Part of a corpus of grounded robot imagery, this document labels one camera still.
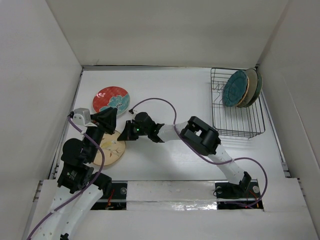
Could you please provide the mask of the red plate with blue flower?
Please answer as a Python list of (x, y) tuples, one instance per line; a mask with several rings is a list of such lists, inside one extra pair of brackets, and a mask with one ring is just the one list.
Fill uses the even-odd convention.
[(101, 89), (93, 98), (92, 106), (96, 113), (108, 108), (116, 108), (117, 116), (124, 114), (130, 106), (130, 95), (122, 87), (108, 86)]

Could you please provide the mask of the beige plate with bird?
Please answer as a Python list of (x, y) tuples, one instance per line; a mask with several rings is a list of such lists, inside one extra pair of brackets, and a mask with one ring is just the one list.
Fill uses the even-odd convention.
[(109, 166), (119, 160), (126, 150), (126, 142), (118, 141), (120, 133), (115, 131), (114, 134), (104, 134), (100, 142), (105, 160), (103, 166)]

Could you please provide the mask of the teal scalloped plate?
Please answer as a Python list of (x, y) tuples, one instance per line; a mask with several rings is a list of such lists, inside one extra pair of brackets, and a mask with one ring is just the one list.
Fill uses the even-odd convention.
[(247, 86), (247, 74), (244, 70), (233, 73), (226, 82), (222, 101), (226, 107), (235, 107), (245, 93)]

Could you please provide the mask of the cream plate with tree branches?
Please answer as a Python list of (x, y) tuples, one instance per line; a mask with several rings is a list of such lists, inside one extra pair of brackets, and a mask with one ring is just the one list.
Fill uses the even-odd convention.
[(246, 94), (244, 100), (239, 105), (241, 108), (244, 108), (248, 105), (250, 100), (253, 98), (253, 96), (256, 92), (257, 86), (258, 86), (258, 73), (257, 73), (257, 71), (254, 68), (249, 68), (245, 71), (245, 73), (249, 79), (249, 87), (248, 87), (248, 91), (247, 91), (247, 94)]

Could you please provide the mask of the orange woven plate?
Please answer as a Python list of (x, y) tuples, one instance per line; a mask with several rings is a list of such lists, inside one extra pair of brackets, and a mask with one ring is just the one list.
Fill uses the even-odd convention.
[(250, 78), (247, 76), (246, 80), (247, 80), (247, 84), (246, 84), (245, 92), (244, 92), (243, 96), (241, 97), (241, 99), (239, 100), (239, 102), (236, 104), (236, 107), (238, 107), (244, 101), (245, 97), (248, 94), (248, 91), (249, 91), (249, 88), (250, 88)]

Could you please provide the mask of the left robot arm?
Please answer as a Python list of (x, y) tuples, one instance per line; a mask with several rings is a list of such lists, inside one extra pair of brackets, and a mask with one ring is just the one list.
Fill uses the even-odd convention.
[(87, 108), (74, 109), (68, 122), (83, 136), (70, 138), (62, 147), (63, 168), (47, 215), (34, 227), (29, 240), (72, 240), (85, 215), (100, 198), (112, 195), (112, 179), (94, 171), (89, 164), (101, 153), (104, 134), (114, 134), (117, 109), (109, 107), (91, 114)]

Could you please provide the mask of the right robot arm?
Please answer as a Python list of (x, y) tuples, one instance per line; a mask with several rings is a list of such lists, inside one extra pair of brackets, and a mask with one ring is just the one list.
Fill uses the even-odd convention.
[(240, 199), (249, 191), (251, 176), (237, 165), (221, 144), (219, 133), (196, 116), (179, 124), (156, 123), (146, 112), (140, 112), (125, 123), (118, 141), (135, 141), (140, 136), (154, 143), (181, 140), (201, 157), (208, 157), (225, 175), (228, 183), (216, 191), (224, 199)]

